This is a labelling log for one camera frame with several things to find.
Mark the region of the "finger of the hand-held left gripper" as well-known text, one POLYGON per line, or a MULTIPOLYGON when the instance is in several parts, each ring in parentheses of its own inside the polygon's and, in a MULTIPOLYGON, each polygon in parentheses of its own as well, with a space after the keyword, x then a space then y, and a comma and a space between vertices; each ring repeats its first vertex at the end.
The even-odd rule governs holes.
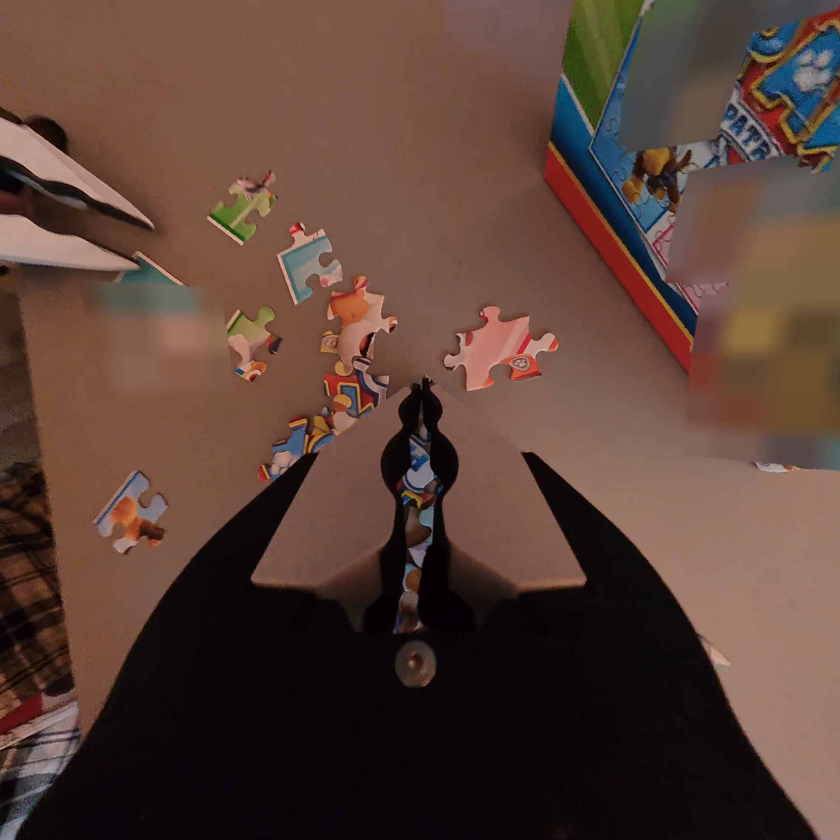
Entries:
POLYGON ((1 216, 1 261, 95 271, 135 271, 140 264, 85 238, 50 232, 19 215, 1 216))
POLYGON ((2 173, 73 207, 89 207, 149 230, 154 224, 125 197, 17 117, 1 118, 2 173))

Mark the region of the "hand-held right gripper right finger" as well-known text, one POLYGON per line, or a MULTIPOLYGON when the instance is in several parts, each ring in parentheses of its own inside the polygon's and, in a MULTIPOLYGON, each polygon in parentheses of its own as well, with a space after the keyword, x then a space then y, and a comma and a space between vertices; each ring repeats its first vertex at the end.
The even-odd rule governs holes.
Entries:
POLYGON ((577 589, 581 563, 524 454, 428 379, 419 386, 437 481, 419 616, 429 632, 471 632, 499 602, 577 589))

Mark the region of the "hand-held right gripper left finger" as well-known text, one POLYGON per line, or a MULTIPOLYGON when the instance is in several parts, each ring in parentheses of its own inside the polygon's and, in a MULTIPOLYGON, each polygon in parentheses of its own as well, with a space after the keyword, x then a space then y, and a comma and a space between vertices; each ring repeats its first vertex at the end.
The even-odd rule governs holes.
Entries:
POLYGON ((406 387, 297 462, 308 471, 252 574, 255 593, 317 596, 358 630, 394 631, 407 556, 401 483, 421 402, 419 385, 406 387))

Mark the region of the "plain teal puzzle piece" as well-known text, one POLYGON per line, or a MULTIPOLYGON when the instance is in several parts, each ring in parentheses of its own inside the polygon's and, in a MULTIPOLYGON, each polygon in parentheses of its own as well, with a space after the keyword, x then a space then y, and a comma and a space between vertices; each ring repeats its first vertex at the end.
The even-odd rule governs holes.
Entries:
POLYGON ((183 286, 180 280, 173 277, 171 273, 153 262, 140 251, 135 251, 132 254, 132 259, 137 264, 137 268, 121 272, 114 279, 114 283, 132 284, 138 282, 148 282, 154 284, 183 286))

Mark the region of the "jigsaw puzzle pieces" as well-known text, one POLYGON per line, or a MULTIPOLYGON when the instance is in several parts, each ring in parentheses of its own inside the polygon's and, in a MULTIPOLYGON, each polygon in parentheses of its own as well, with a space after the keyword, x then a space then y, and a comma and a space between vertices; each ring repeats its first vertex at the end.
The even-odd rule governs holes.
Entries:
MULTIPOLYGON (((312 296, 313 288, 308 283, 311 277, 318 277, 321 287, 334 287, 342 281, 339 261, 334 260, 329 267, 321 262, 322 255, 333 250, 322 229, 308 234, 305 224, 295 223, 289 234, 293 244, 277 259, 296 303, 312 296)), ((209 361, 209 351, 216 349, 215 344, 211 347, 209 343, 207 301, 197 288, 99 282, 90 287, 88 300, 89 309, 97 313, 108 335, 108 346, 112 348, 109 361, 122 365, 118 377, 128 376, 123 375, 123 369, 140 371, 141 362, 148 362, 144 374, 153 372, 153 363, 158 367, 163 364, 163 372, 172 373, 177 358, 174 352, 188 351, 184 359, 198 362, 209 361)), ((382 314, 383 302, 384 296, 371 290, 365 276, 355 277, 349 290, 331 290, 325 317, 339 320, 340 328, 325 332, 319 345, 322 353, 335 355, 334 371, 323 378, 329 404, 312 418, 297 416, 289 421, 288 435, 273 445, 270 460, 259 468, 261 481, 270 484, 280 480, 284 487, 289 485, 285 476, 297 468, 300 459, 318 454, 390 398, 388 375, 370 371, 376 334, 392 333, 397 326, 396 317, 382 314)), ((444 358, 448 371, 464 368, 467 391, 492 385, 490 372, 498 365, 510 369, 512 382, 537 377, 541 374, 539 353, 553 352, 558 347, 556 337, 550 333, 534 339, 528 317, 502 320, 499 308, 485 306, 479 318, 480 327, 459 332, 458 351, 444 358)), ((412 466, 401 483, 407 556, 394 634, 428 631, 419 616, 419 588, 425 554, 433 541, 433 506, 438 485, 429 463, 422 413, 410 442, 412 466)), ((156 495, 148 505, 140 503, 149 486, 147 476, 135 470, 96 520, 100 533, 109 538, 114 527, 121 528, 122 536, 113 542, 118 552, 129 552, 143 539, 149 545, 163 540, 165 530, 158 520, 166 509, 164 498, 156 495)), ((265 552, 266 549, 257 549, 255 570, 265 552)), ((539 593, 583 592, 588 582, 577 589, 539 593)))

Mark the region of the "grey desk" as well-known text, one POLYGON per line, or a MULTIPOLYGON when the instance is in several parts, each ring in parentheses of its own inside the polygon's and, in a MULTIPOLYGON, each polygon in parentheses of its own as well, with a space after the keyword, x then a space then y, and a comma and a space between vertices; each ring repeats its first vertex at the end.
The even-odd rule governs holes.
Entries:
POLYGON ((111 375, 81 274, 22 277, 52 526, 80 694, 102 706, 19 838, 820 838, 743 730, 693 622, 581 493, 571 420, 592 386, 537 385, 511 422, 590 581, 499 602, 471 632, 354 628, 339 603, 255 592, 307 467, 249 470, 296 350, 270 267, 320 224, 399 318, 395 388, 431 373, 447 308, 479 283, 537 291, 565 326, 537 162, 565 2, 503 2, 468 50, 446 2, 2 2, 2 107, 44 112, 149 230, 45 219, 128 255, 151 245, 220 308, 278 306, 263 396, 175 364, 111 375), (163 540, 96 520, 135 470, 163 540))

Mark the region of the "person's plaid shirt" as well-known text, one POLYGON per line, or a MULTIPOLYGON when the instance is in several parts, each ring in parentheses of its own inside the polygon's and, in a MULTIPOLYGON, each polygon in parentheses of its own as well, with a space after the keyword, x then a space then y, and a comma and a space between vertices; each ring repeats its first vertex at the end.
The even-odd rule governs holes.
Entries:
POLYGON ((38 464, 2 470, 1 723, 1 837, 15 838, 81 737, 38 464))

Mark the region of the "colourful puzzle box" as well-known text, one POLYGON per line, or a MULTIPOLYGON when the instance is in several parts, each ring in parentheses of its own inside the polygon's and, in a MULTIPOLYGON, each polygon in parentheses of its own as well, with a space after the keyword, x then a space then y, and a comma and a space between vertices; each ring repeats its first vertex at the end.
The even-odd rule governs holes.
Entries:
POLYGON ((545 180, 698 454, 838 471, 838 2, 573 2, 545 180))

